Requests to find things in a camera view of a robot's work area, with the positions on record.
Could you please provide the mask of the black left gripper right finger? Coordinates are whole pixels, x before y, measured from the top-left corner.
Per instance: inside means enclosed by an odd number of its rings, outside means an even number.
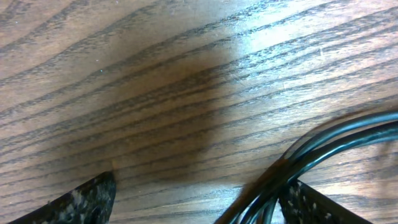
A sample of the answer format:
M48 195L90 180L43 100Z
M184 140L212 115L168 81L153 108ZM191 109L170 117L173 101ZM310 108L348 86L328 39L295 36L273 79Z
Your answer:
M299 180L279 193L287 224L371 224Z

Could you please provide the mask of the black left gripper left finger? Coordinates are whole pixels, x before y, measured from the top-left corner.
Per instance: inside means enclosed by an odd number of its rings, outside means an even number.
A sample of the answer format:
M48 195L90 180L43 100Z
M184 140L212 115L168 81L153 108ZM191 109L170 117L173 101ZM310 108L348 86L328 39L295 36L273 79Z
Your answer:
M106 171L11 224L105 224L115 196L114 174Z

